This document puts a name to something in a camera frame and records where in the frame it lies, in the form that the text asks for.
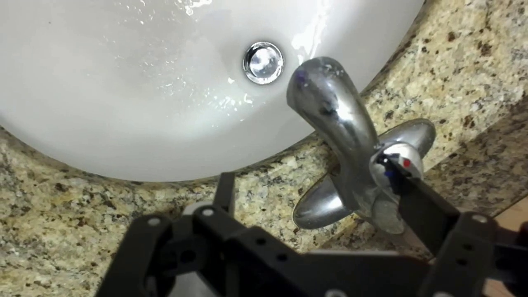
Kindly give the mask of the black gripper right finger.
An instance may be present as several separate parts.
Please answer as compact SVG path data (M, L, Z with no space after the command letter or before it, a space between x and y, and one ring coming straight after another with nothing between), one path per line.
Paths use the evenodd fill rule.
M392 156L383 154L378 163L384 166L389 189L399 197L399 215L419 240L437 253L460 211Z

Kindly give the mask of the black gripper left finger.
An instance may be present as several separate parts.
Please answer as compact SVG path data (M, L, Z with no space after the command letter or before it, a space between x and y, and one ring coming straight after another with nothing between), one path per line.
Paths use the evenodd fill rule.
M234 211L234 173L224 171L219 174L213 204L227 214Z

